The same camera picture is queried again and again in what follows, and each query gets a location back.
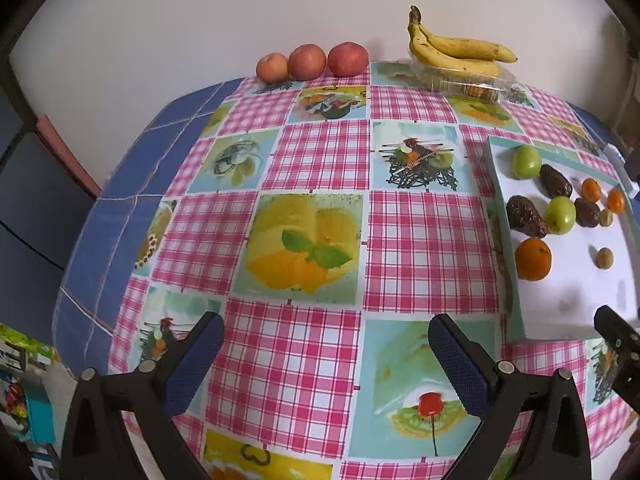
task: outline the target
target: red cherry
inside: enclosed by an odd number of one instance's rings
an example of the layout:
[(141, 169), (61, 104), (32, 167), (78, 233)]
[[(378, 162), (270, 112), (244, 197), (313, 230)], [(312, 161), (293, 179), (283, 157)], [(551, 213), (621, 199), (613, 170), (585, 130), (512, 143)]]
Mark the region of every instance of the red cherry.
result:
[(443, 409), (442, 394), (429, 392), (420, 396), (420, 403), (418, 404), (418, 413), (420, 413), (420, 416), (439, 415)]

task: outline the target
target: white tray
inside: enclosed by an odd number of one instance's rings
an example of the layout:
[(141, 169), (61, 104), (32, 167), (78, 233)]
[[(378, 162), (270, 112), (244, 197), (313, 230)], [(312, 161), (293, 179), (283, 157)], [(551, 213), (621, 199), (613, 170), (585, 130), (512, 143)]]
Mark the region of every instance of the white tray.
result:
[[(638, 269), (640, 237), (631, 204), (626, 199), (626, 212), (614, 215), (610, 227), (581, 227), (577, 223), (565, 235), (548, 234), (544, 241), (551, 249), (551, 272), (538, 282), (517, 277), (514, 252), (527, 235), (510, 230), (506, 202), (513, 195), (529, 198), (544, 218), (550, 199), (543, 192), (540, 178), (517, 180), (511, 169), (513, 150), (519, 142), (502, 137), (488, 137), (484, 159), (495, 185), (495, 201), (500, 222), (502, 248), (513, 284), (513, 307), (508, 322), (509, 340), (571, 340), (598, 337), (593, 328), (593, 315), (604, 304), (609, 305), (632, 326), (638, 320)], [(582, 181), (590, 176), (602, 188), (598, 204), (605, 207), (611, 189), (620, 184), (611, 177), (538, 148), (543, 164), (560, 171), (574, 186), (571, 200), (580, 196)], [(595, 255), (602, 247), (613, 251), (614, 263), (608, 270), (599, 269)]]

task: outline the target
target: floor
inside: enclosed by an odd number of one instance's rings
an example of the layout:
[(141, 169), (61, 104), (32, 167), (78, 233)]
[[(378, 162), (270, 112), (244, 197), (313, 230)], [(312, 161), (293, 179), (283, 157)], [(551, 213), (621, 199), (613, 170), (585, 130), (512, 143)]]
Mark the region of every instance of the floor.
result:
[[(54, 363), (50, 367), (49, 371), (43, 375), (43, 382), (53, 406), (56, 450), (60, 453), (66, 414), (71, 404), (76, 382), (60, 363)], [(631, 425), (628, 430), (620, 435), (617, 441), (609, 446), (599, 457), (591, 461), (591, 476), (594, 480), (610, 479), (611, 474), (618, 466), (620, 457), (628, 448), (629, 437), (634, 430), (635, 425)], [(158, 469), (146, 443), (133, 434), (130, 434), (130, 437), (149, 480), (162, 480), (162, 473)]]

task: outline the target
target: blue gripper pad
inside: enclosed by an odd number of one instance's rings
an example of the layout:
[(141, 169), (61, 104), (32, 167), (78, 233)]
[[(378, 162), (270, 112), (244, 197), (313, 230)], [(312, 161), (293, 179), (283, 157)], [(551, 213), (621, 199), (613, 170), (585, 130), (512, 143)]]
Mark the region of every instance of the blue gripper pad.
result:
[(490, 406), (490, 385), (485, 376), (438, 317), (434, 317), (429, 322), (428, 337), (431, 350), (458, 394), (466, 412), (484, 419)]
[[(198, 322), (192, 332), (196, 331), (201, 322)], [(220, 351), (224, 337), (225, 324), (223, 319), (218, 314), (214, 314), (195, 341), (191, 342), (191, 347), (184, 353), (174, 371), (166, 378), (163, 407), (167, 415), (180, 415), (187, 411), (213, 359)]]

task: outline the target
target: teal object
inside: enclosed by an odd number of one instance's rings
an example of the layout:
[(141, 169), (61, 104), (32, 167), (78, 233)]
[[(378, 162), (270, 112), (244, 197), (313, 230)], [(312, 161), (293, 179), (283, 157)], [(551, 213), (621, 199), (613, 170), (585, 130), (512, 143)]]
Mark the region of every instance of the teal object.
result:
[(53, 444), (56, 441), (53, 412), (46, 391), (41, 386), (23, 384), (22, 387), (27, 399), (31, 440), (37, 444)]

